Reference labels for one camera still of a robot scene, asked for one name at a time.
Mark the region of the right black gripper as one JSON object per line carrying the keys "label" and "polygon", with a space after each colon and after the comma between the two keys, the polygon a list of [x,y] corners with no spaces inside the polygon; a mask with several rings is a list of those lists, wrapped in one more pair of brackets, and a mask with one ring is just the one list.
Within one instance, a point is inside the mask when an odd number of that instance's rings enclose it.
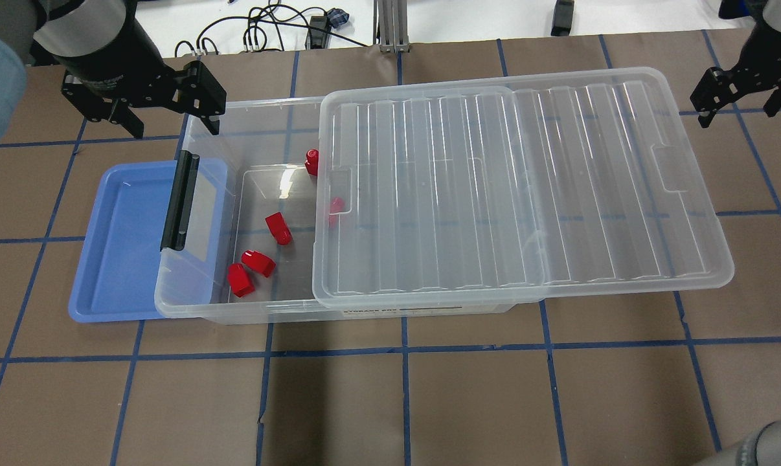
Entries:
{"label": "right black gripper", "polygon": [[752,93],[772,94],[763,105],[767,117],[781,110],[781,32],[754,29],[743,46],[739,61],[731,70],[707,69],[690,93],[690,103],[702,129],[710,127],[719,110]]}

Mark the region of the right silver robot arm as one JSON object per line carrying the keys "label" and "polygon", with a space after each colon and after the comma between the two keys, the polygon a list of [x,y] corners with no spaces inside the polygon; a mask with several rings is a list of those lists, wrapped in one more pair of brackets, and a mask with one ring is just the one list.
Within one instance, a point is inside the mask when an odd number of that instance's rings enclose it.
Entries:
{"label": "right silver robot arm", "polygon": [[764,91],[771,92],[764,113],[775,117],[781,110],[781,1],[720,1],[718,17],[749,17],[754,27],[735,65],[707,69],[690,94],[699,125],[707,129],[720,109]]}

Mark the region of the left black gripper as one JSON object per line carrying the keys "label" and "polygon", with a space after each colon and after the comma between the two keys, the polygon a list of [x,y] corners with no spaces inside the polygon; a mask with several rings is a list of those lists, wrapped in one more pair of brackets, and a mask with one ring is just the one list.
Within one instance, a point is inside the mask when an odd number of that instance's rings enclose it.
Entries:
{"label": "left black gripper", "polygon": [[174,71],[135,19],[124,21],[105,45],[85,55],[61,55],[62,94],[88,121],[103,120],[144,138],[144,122],[133,109],[165,108],[200,119],[219,135],[227,92],[202,61]]}

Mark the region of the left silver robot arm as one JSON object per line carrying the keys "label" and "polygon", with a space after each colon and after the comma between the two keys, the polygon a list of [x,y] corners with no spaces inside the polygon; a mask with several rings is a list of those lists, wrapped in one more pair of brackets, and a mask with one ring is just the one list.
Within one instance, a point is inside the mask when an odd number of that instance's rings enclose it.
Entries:
{"label": "left silver robot arm", "polygon": [[30,47],[65,67],[64,97],[93,123],[144,136],[140,108],[201,120],[219,135],[227,92],[200,61],[174,70],[136,18],[135,1],[0,1],[0,139],[27,86]]}

